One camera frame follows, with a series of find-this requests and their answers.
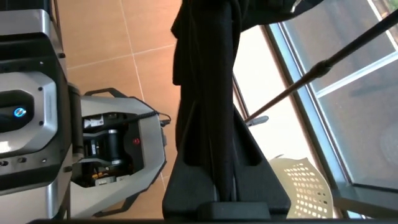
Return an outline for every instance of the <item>orange tile floor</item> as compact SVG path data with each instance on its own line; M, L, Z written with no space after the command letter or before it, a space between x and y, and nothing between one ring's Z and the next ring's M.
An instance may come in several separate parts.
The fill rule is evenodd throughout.
M167 165L127 212L107 218L162 218L162 198L176 157L179 87L172 85L180 0L58 0L68 79L82 93L114 87L171 115Z

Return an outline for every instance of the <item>blue light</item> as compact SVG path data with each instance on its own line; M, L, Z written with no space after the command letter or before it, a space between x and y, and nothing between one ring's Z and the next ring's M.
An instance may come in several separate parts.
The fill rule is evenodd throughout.
M26 110L24 108L17 108L14 110L14 116L17 118L21 118L25 116Z

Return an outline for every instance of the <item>blue metal frame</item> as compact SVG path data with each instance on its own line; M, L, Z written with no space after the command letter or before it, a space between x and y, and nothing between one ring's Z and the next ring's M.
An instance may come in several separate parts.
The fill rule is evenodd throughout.
M286 82L288 84L296 82L302 76L302 68L283 26L280 24L264 26L264 32L279 61ZM313 151L330 184L334 206L348 218L361 218L358 214L373 218L398 217L398 192L396 190L356 185L350 182L336 145L331 140L331 133L325 126L325 120L320 113L311 87L307 85L299 89L293 94L293 98L314 146Z

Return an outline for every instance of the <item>black pole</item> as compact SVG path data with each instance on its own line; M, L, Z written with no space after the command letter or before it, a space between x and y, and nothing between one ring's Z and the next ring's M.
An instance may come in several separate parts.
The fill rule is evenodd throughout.
M326 75L332 68L332 66L336 65L338 62L342 61L344 58L354 53L359 48L363 47L377 36L381 35L392 26L398 23L398 10L395 10L393 13L388 15L382 21L378 22L372 28L368 29L365 33L357 37L354 41L349 43L347 46L342 48L339 52L331 56L329 59L318 62L314 67L311 68L301 79L297 82L289 86L285 91L277 95L274 99L270 100L267 104L265 104L262 108L254 112L250 115L245 122L249 122L250 120L256 118L269 108L273 107L275 104L279 103L281 100L289 96L294 91L303 87L304 85L314 81L316 78L320 78Z

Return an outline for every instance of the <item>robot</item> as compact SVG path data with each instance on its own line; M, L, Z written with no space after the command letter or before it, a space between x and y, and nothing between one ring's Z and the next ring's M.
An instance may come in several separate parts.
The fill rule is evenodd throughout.
M115 89L81 96L67 82L52 6L9 1L0 12L0 201L10 209L0 209L0 217L6 223L123 212L166 163L162 128L169 119ZM115 98L93 96L104 91ZM102 212L124 199L119 210Z

